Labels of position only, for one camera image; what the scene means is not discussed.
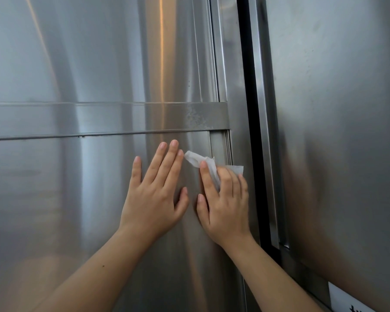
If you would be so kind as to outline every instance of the white tissue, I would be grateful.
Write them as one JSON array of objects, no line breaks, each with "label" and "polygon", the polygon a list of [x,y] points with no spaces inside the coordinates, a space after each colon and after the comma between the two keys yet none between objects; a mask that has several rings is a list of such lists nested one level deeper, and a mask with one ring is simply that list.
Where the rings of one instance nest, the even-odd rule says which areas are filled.
[{"label": "white tissue", "polygon": [[[189,163],[191,163],[194,167],[199,168],[199,165],[201,164],[202,161],[205,161],[208,165],[208,168],[210,170],[210,175],[213,180],[213,183],[215,185],[215,188],[219,191],[219,187],[221,185],[221,180],[219,179],[218,172],[217,172],[217,166],[215,165],[215,160],[214,158],[209,158],[209,157],[203,157],[200,156],[199,154],[193,153],[191,151],[187,151],[185,153],[185,159]],[[238,174],[243,174],[244,167],[243,166],[236,166],[236,165],[227,165],[227,168],[232,170],[236,175]]]}]

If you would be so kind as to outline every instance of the white label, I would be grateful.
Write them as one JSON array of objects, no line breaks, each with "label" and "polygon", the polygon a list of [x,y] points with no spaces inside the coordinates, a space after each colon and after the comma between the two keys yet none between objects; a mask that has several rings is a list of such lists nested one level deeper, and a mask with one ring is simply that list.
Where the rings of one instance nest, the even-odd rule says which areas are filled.
[{"label": "white label", "polygon": [[329,284],[329,296],[331,297],[331,308],[334,312],[375,312],[365,304],[342,291],[332,283]]}]

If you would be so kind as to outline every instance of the forearm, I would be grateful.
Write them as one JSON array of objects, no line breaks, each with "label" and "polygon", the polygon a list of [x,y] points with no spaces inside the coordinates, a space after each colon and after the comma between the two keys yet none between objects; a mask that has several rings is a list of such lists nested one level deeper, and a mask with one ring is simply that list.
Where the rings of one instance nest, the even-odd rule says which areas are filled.
[{"label": "forearm", "polygon": [[224,249],[243,275],[262,311],[321,311],[253,237]]},{"label": "forearm", "polygon": [[110,311],[150,243],[118,231],[35,311]]}]

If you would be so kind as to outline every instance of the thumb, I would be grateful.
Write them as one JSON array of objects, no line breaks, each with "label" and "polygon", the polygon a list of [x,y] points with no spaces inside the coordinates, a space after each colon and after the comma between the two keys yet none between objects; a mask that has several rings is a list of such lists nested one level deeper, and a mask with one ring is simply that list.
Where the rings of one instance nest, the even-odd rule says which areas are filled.
[{"label": "thumb", "polygon": [[186,209],[189,205],[188,189],[182,188],[180,191],[179,201],[175,206],[175,220],[179,221],[185,214]]},{"label": "thumb", "polygon": [[198,217],[204,230],[207,230],[210,225],[210,213],[208,212],[207,201],[203,194],[198,195],[198,203],[196,206]]}]

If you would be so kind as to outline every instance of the dark vertical gap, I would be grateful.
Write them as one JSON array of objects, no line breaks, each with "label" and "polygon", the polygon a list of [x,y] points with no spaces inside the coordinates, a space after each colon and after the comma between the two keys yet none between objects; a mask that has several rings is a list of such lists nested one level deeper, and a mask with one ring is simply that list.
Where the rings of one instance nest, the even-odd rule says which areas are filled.
[{"label": "dark vertical gap", "polygon": [[237,7],[244,68],[244,82],[246,88],[247,111],[250,127],[260,242],[264,251],[280,265],[280,251],[271,245],[270,239],[270,221],[267,205],[265,168],[263,162],[262,137],[260,134],[259,105],[257,100],[253,42],[248,0],[237,0]]}]

